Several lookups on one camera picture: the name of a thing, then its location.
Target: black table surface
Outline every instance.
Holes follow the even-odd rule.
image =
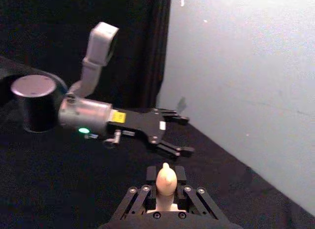
[[[188,183],[245,229],[315,228],[314,217],[191,125],[167,125],[166,141],[196,148],[174,161],[139,139],[106,150],[59,127],[26,132],[15,101],[0,120],[0,228],[97,228],[130,186],[145,184],[146,167],[163,162],[184,166]]]

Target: yellow label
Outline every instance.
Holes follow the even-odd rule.
[[[112,122],[125,123],[126,114],[124,112],[114,112]]]

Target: green led light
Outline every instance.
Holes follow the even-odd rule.
[[[87,128],[80,128],[80,129],[79,129],[79,132],[81,132],[81,133],[83,133],[83,134],[88,134],[88,133],[90,133],[90,130],[87,129]]]

